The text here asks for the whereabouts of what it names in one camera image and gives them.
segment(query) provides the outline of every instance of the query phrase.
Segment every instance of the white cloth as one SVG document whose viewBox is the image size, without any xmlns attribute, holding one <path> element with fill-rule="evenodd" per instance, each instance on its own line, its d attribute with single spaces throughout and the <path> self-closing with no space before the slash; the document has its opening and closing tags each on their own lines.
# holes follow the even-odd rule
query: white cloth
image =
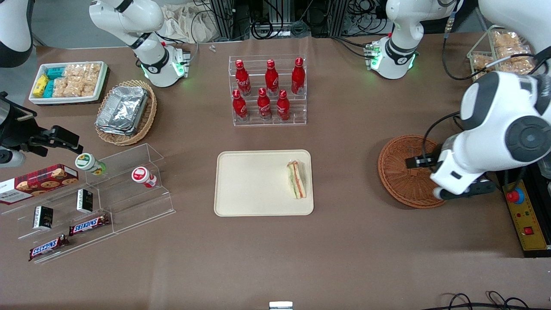
<svg viewBox="0 0 551 310">
<path fill-rule="evenodd" d="M 193 1 L 186 4 L 165 4 L 161 9 L 165 17 L 163 28 L 159 31 L 162 36 L 171 39 L 185 40 L 190 43 L 209 42 L 219 36 L 211 11 L 199 13 L 210 7 L 208 1 L 203 1 L 206 6 L 196 6 Z M 193 22 L 193 36 L 191 35 L 191 23 Z"/>
</svg>

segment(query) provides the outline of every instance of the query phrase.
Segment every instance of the black box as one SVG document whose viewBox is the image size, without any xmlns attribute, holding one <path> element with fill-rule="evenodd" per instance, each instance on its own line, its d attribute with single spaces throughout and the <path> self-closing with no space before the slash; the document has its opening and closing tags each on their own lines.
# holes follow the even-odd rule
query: black box
<svg viewBox="0 0 551 310">
<path fill-rule="evenodd" d="M 53 209 L 43 206 L 35 208 L 33 229 L 52 229 Z"/>
<path fill-rule="evenodd" d="M 82 213 L 92 213 L 94 205 L 94 194 L 85 189 L 78 190 L 77 211 Z"/>
</svg>

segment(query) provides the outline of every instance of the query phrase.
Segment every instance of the foil container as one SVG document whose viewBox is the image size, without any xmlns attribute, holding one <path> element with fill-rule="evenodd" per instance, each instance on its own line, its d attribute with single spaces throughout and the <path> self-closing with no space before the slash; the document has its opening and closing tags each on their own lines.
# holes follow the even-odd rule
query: foil container
<svg viewBox="0 0 551 310">
<path fill-rule="evenodd" d="M 134 135 L 138 130 L 147 97 L 147 90 L 141 87 L 116 87 L 107 97 L 95 125 L 103 132 Z"/>
</svg>

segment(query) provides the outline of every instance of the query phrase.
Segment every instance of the snickers logo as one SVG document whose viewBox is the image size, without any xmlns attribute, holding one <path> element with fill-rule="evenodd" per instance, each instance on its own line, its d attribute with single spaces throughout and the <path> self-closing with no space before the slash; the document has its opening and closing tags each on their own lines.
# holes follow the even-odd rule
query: snickers logo
<svg viewBox="0 0 551 310">
<path fill-rule="evenodd" d="M 82 224 L 76 225 L 73 229 L 73 233 L 83 231 L 87 228 L 92 228 L 98 224 L 98 218 L 95 218 L 93 220 L 90 220 L 88 222 L 84 222 Z"/>
<path fill-rule="evenodd" d="M 52 240 L 52 241 L 50 241 L 46 244 L 43 244 L 43 245 L 37 247 L 37 248 L 34 248 L 33 253 L 31 255 L 34 256 L 34 255 L 40 254 L 40 253 L 42 253 L 46 250 L 55 248 L 57 246 L 58 240 L 59 239 L 55 239 L 55 240 Z"/>
</svg>

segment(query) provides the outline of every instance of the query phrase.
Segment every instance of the red button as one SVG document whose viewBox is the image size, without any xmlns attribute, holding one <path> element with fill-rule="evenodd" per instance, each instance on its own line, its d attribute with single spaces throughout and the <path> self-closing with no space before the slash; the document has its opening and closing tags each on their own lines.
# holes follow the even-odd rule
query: red button
<svg viewBox="0 0 551 310">
<path fill-rule="evenodd" d="M 532 229 L 532 227 L 525 227 L 524 234 L 534 234 L 534 230 Z"/>
<path fill-rule="evenodd" d="M 507 193 L 507 200 L 509 200 L 509 202 L 515 203 L 519 199 L 520 199 L 520 195 L 518 194 L 518 192 L 516 190 L 514 190 L 510 193 Z"/>
</svg>

